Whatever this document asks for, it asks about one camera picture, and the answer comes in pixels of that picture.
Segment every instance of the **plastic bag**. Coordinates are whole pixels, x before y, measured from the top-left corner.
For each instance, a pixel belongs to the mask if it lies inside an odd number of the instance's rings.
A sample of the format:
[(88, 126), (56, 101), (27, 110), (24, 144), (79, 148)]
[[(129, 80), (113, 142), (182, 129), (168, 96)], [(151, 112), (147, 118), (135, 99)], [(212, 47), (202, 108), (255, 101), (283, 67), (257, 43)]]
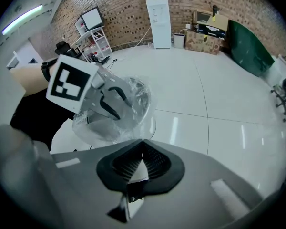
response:
[(112, 120), (92, 110), (74, 116), (73, 131), (82, 141), (94, 148), (132, 139), (151, 139), (154, 135), (154, 95), (141, 79), (127, 77), (124, 80), (133, 93), (133, 107), (126, 107), (120, 120)]

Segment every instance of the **fluorescent light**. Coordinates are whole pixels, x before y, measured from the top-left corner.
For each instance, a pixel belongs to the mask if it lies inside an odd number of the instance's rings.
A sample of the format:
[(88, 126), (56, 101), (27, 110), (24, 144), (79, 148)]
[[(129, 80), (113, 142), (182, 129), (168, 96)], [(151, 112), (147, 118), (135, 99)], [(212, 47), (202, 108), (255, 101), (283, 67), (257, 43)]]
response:
[(170, 140), (170, 144), (172, 144), (172, 145), (175, 144), (176, 135), (177, 135), (177, 128), (178, 128), (178, 118), (174, 117), (172, 132), (171, 132), (171, 140)]
[(29, 17), (31, 14), (39, 11), (42, 9), (42, 5), (26, 12), (25, 14), (21, 15), (20, 17), (18, 17), (17, 19), (15, 19), (11, 24), (9, 24), (7, 27), (5, 27), (5, 29), (2, 31), (2, 34), (5, 35), (6, 33), (8, 33), (15, 25), (17, 25), (18, 23), (20, 23), (22, 20), (24, 20), (25, 18)]
[(242, 138), (243, 138), (243, 149), (246, 148), (246, 142), (245, 142), (245, 129), (244, 126), (242, 125)]
[(151, 121), (151, 128), (149, 128), (149, 132), (151, 134), (153, 133), (153, 117), (152, 117), (152, 121)]

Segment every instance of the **floor seam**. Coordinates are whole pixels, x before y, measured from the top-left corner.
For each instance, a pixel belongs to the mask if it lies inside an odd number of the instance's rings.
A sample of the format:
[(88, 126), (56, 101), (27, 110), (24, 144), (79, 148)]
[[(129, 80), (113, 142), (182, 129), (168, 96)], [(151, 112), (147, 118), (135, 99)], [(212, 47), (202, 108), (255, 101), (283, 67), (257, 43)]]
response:
[[(201, 88), (202, 88), (202, 92), (204, 93), (204, 86), (202, 85), (202, 81), (201, 81), (201, 77), (198, 71), (197, 66), (195, 65), (198, 76), (199, 76), (199, 80), (200, 80), (200, 84), (201, 84)], [(204, 102), (205, 102), (205, 109), (206, 109), (206, 118), (208, 120), (208, 149), (206, 150), (206, 155), (208, 155), (209, 153), (209, 140), (210, 140), (210, 128), (209, 128), (209, 115), (208, 115), (208, 107), (206, 105), (206, 99), (205, 99), (205, 94), (204, 94)]]
[(215, 120), (227, 120), (227, 121), (242, 122), (242, 123), (248, 123), (248, 124), (256, 124), (256, 125), (267, 125), (265, 123), (258, 123), (258, 122), (248, 122), (248, 121), (241, 121), (241, 120), (229, 120), (229, 119), (222, 119), (222, 118), (215, 118), (215, 117), (208, 117), (208, 118), (215, 119)]
[(196, 116), (196, 117), (207, 118), (207, 116), (201, 116), (201, 115), (196, 115), (196, 114), (185, 114), (185, 113), (179, 113), (179, 112), (168, 111), (168, 110), (162, 110), (162, 109), (156, 109), (156, 110), (158, 110), (158, 111), (163, 111), (163, 112), (174, 113), (174, 114), (180, 114), (180, 115), (190, 115), (190, 116)]
[(242, 122), (242, 123), (257, 124), (257, 125), (271, 125), (271, 124), (268, 124), (268, 123), (249, 122), (249, 121), (241, 121), (241, 120), (230, 120), (230, 119), (223, 119), (223, 118), (216, 118), (216, 117), (209, 117), (209, 116), (201, 116), (201, 115), (197, 115), (197, 114), (185, 114), (185, 113), (169, 111), (169, 110), (163, 110), (163, 109), (156, 109), (156, 110), (157, 111), (162, 111), (162, 112), (169, 112), (169, 113), (179, 114), (179, 115), (189, 115), (189, 116), (196, 116), (196, 117), (209, 118), (209, 119), (215, 119), (215, 120), (226, 120), (226, 121)]

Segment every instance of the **white floor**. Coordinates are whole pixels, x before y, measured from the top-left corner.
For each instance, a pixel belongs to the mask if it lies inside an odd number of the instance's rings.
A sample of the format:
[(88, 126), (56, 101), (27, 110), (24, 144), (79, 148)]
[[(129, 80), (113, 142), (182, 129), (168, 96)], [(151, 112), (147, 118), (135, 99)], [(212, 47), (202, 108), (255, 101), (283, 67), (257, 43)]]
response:
[[(158, 103), (152, 140), (209, 155), (247, 180), (262, 196), (286, 175), (286, 123), (270, 87), (227, 55), (139, 46), (114, 52), (117, 76), (148, 78)], [(85, 150), (64, 123), (52, 153)]]

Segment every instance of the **cable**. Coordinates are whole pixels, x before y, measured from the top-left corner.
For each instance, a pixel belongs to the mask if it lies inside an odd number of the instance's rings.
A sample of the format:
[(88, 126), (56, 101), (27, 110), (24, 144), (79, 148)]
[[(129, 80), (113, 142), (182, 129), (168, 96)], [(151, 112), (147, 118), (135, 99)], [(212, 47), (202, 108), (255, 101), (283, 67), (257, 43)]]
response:
[(141, 40), (140, 40), (132, 49), (129, 50), (129, 52), (126, 54), (126, 56), (123, 57), (122, 59), (120, 59), (121, 61), (122, 61), (122, 60), (125, 60), (125, 58), (128, 57), (128, 54), (130, 54), (130, 53), (135, 49), (135, 47), (140, 44), (140, 42), (141, 42), (141, 41), (144, 39), (144, 37), (147, 35), (147, 33), (148, 33), (148, 31), (150, 30), (151, 27), (152, 27), (152, 26), (150, 26), (150, 27), (148, 28), (147, 32), (146, 32), (145, 35), (141, 38)]
[(118, 59), (114, 59), (113, 62), (112, 62), (111, 64), (109, 64), (109, 66), (107, 66), (105, 69), (108, 69), (109, 67), (110, 67), (110, 69), (111, 69), (111, 67), (113, 67), (113, 65), (114, 65), (114, 63), (115, 63), (116, 61), (118, 61)]
[(112, 66), (110, 67), (109, 71), (111, 71), (111, 68), (113, 67), (114, 63), (117, 61), (118, 61), (117, 59), (113, 61)]
[(135, 47), (140, 44), (140, 42), (143, 40), (143, 38), (147, 35), (147, 33), (148, 33), (148, 31), (149, 31), (150, 28), (151, 28), (151, 26), (148, 28), (147, 32), (146, 32), (145, 35), (141, 38), (141, 40), (138, 42), (138, 44), (135, 45)]
[(188, 30), (188, 28), (182, 29), (182, 30), (179, 31), (179, 34), (180, 34), (182, 31), (187, 31), (187, 30)]

